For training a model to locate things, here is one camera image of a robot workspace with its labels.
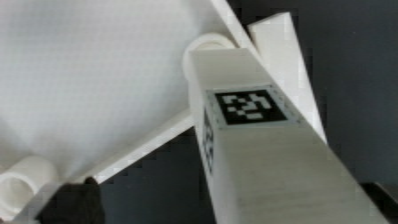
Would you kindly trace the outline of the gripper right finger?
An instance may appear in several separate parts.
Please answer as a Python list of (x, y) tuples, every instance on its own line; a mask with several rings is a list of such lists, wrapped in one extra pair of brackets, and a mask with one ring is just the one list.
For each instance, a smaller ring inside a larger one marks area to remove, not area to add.
[(398, 224), (398, 184), (367, 182), (360, 186), (388, 224)]

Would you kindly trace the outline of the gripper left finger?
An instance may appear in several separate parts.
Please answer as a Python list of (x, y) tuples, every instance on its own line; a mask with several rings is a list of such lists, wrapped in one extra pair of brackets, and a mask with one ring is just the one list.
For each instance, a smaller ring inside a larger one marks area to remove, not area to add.
[(35, 220), (40, 224), (104, 224), (100, 189), (92, 177), (61, 185)]

